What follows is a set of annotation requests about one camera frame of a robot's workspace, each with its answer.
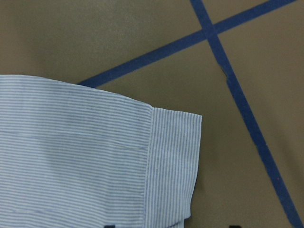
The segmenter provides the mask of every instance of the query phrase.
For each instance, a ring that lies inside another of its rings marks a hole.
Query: light blue fabric
[[[0,228],[182,228],[201,116],[0,76]]]

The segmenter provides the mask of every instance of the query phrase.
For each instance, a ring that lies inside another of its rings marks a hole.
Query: striped shirt
[[[182,228],[201,116],[0,76],[0,228]]]

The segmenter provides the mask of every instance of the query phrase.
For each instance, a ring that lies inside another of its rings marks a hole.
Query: floor
[[[185,227],[303,228],[303,11],[300,0],[0,0],[0,74],[203,115]]]

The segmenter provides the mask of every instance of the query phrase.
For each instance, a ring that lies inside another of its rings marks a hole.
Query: blue line
[[[257,5],[253,8],[245,10],[235,16],[227,18],[223,21],[220,21],[214,25],[216,33],[225,32],[231,28],[234,28],[240,24],[243,24],[247,21],[255,19],[261,15],[269,13],[277,8],[285,6],[289,3],[292,3],[296,0],[270,0],[260,5]]]
[[[276,163],[271,155],[271,152],[266,144],[266,141],[262,135],[262,132],[257,124],[257,121],[251,111],[249,103],[242,91],[242,88],[237,80],[237,77],[229,63],[228,57],[222,47],[222,44],[218,38],[218,35],[213,27],[213,24],[207,14],[207,11],[201,0],[190,0],[194,8],[194,11],[199,19],[203,32],[207,38],[212,52],[222,67],[227,76],[227,84],[230,92],[240,110],[246,127],[251,135],[253,142],[257,146],[258,153],[265,165],[267,173],[271,179],[271,182],[275,188],[275,191],[280,199],[283,209],[287,215],[289,222],[295,228],[303,228],[301,219],[296,211],[294,203],[288,193],[288,190],[284,184],[281,174],[276,166]]]
[[[238,26],[256,17],[259,17],[265,13],[268,13],[293,1],[295,0],[267,1],[244,12],[241,12],[231,18],[216,23],[214,25],[215,30],[217,33],[227,31],[235,26]],[[169,43],[163,47],[160,47],[159,49],[146,53],[133,60],[125,62],[103,73],[86,79],[78,84],[93,88],[101,86],[132,71],[135,71],[139,68],[161,60],[162,58],[165,58],[192,45],[195,45],[201,41],[204,41],[205,39],[206,38],[204,37],[202,31],[195,32],[172,43]]]
[[[159,49],[156,49],[152,52],[139,56],[126,63],[123,63],[110,70],[107,70],[101,74],[98,74],[94,77],[84,80],[80,82],[79,85],[93,87],[93,88],[100,86],[106,82],[112,81],[118,77],[121,77],[132,71],[142,68],[146,65],[154,63],[162,58],[170,56],[178,51],[181,51],[197,43],[200,43],[205,39],[206,38],[202,30],[192,33],[186,37],[183,37],[163,47],[160,47]]]

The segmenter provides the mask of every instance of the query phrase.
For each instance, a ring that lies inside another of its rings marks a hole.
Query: garment
[[[0,227],[182,228],[202,117],[0,76]]]

